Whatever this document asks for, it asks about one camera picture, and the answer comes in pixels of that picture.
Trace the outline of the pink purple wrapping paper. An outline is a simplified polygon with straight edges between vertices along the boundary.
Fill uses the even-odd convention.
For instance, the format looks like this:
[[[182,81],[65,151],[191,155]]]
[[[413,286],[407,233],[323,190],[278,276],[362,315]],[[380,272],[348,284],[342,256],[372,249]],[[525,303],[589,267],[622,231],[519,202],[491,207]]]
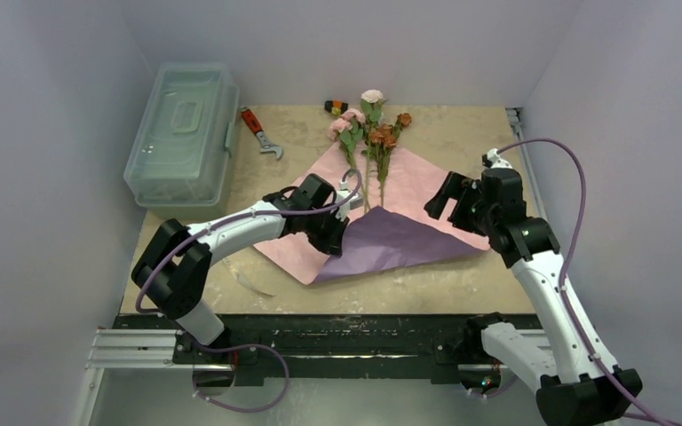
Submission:
[[[255,248],[304,285],[487,251],[486,238],[460,231],[424,211],[447,174],[408,149],[397,147],[385,188],[378,188],[376,179],[370,180],[370,211],[355,209],[350,213],[342,256],[323,255],[302,233],[262,242]]]

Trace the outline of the white and orange rose stems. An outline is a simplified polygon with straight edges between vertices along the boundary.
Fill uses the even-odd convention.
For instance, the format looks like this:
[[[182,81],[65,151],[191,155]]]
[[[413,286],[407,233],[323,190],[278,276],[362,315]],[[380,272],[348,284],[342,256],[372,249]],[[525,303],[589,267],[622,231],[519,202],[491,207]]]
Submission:
[[[371,209],[370,183],[375,178],[378,182],[379,206],[385,205],[385,186],[389,175],[393,150],[397,147],[401,133],[411,125],[413,118],[410,113],[398,114],[393,124],[383,120],[383,106],[386,103],[383,92],[366,90],[361,94],[361,111],[364,113],[365,149],[363,155],[366,160],[364,188],[367,193],[366,210]]]

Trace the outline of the pink rose stem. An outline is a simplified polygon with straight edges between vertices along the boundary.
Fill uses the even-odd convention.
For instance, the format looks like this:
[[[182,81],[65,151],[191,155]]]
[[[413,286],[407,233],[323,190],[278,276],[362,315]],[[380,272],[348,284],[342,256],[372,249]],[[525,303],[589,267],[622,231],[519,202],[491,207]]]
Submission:
[[[339,150],[343,153],[347,164],[358,169],[356,161],[357,147],[361,142],[367,141],[368,128],[367,116],[357,108],[349,108],[334,120],[328,129],[328,136],[333,142],[338,142]],[[369,173],[371,172],[370,159],[367,154],[361,182],[363,208],[367,213],[370,210],[369,203]]]

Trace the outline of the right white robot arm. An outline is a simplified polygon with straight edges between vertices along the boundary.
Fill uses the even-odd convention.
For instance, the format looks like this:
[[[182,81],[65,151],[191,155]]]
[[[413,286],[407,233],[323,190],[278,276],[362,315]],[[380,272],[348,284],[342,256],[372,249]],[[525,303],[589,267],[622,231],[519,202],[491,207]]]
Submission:
[[[623,417],[643,388],[638,372],[622,369],[601,342],[567,277],[566,259],[548,222],[527,213],[522,178],[492,149],[477,179],[450,172],[424,206],[440,218],[488,239],[489,247],[525,290],[550,345],[540,349],[499,313],[467,322],[465,354],[502,361],[535,394],[548,425],[598,425]]]

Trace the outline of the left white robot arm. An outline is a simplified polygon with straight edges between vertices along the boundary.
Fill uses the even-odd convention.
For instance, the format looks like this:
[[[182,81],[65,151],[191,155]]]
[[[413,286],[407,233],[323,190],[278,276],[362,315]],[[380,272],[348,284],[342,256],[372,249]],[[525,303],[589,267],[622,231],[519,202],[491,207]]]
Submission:
[[[258,243],[298,233],[316,251],[340,257],[349,213],[362,204],[360,189],[357,169],[347,170],[338,185],[312,173],[219,219],[163,222],[131,272],[139,287],[136,309],[173,321],[195,340],[194,350],[206,362],[221,361],[229,351],[226,326],[202,297],[210,268]]]

